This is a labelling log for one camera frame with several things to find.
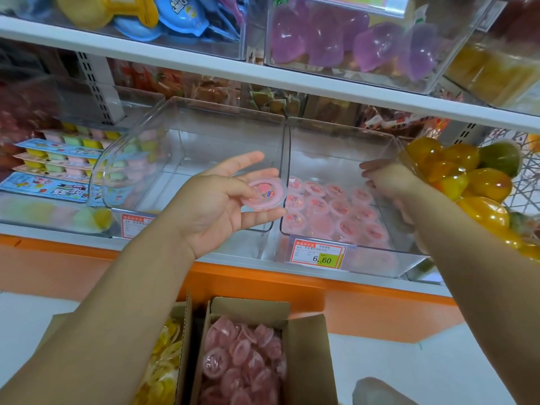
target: green price sticker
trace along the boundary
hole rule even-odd
[[[338,266],[338,258],[339,256],[336,256],[335,254],[320,253],[317,258],[317,265],[335,268]]]

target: red-bordered price tag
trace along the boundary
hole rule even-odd
[[[291,263],[338,269],[346,250],[345,246],[297,238],[291,253]]]
[[[153,217],[136,216],[122,213],[122,237],[132,239],[146,226],[152,223]]]

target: acrylic display bin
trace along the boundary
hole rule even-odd
[[[493,2],[409,0],[397,19],[330,0],[270,0],[265,64],[427,94]]]
[[[445,75],[487,104],[540,115],[540,0],[497,0]]]
[[[115,1],[121,4],[131,0]],[[219,0],[159,0],[159,21],[149,26],[136,15],[107,13],[103,0],[23,0],[12,14],[49,25],[244,60],[246,23],[251,15],[248,1],[237,0],[244,15],[241,25]]]
[[[191,176],[254,150],[264,152],[264,160],[242,173],[280,170],[284,133],[280,115],[172,98],[105,153],[105,204],[122,225],[124,214],[153,219]],[[119,187],[131,194],[118,200]],[[253,230],[266,233],[271,228],[269,223]]]
[[[15,192],[13,187],[0,189],[0,222],[111,237],[117,226],[103,204],[97,164],[93,170],[91,163],[86,167],[92,170],[97,184],[80,184],[58,178],[51,173],[52,168],[23,165],[23,160],[14,155],[24,154],[25,149],[15,144],[46,138],[40,132],[44,129],[61,131],[61,122],[127,133],[163,99],[161,94],[53,76],[30,77],[0,87],[0,181],[14,179],[13,176],[25,179],[19,185],[13,184],[17,186]],[[49,155],[43,159],[45,162],[40,165],[54,165]],[[20,166],[26,169],[12,169]],[[54,191],[47,189],[52,183],[57,184]],[[35,188],[33,194],[19,190],[27,187]],[[76,194],[78,199],[68,199],[67,193]]]
[[[315,181],[323,186],[336,183],[347,193],[355,187],[368,190],[359,163],[377,158],[395,159],[400,151],[395,137],[381,132],[300,118],[289,118],[287,124],[291,133],[289,177],[298,177],[304,183]],[[369,247],[341,242],[335,233],[330,236],[332,240],[312,237],[309,222],[315,215],[306,209],[300,212],[308,222],[304,231],[290,234],[281,220],[279,245],[274,260],[298,264],[300,260],[296,259],[294,249],[303,240],[311,244],[316,242],[323,246],[344,248],[341,265],[335,268],[353,273],[397,278],[424,260],[426,256],[415,245],[414,229],[403,221],[399,210],[387,199],[377,196],[376,192],[370,193],[374,197],[371,208],[380,215],[379,224],[388,232],[386,246],[381,243]],[[305,196],[304,200],[308,202],[313,198],[313,195]],[[360,226],[367,224],[365,221],[358,223]],[[303,264],[314,269],[328,268],[317,262],[305,261]]]

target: right hand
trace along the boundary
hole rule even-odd
[[[390,159],[375,159],[360,164],[362,176],[369,179],[368,186],[377,189],[381,195],[393,200],[415,191],[418,185],[424,185],[413,172]]]

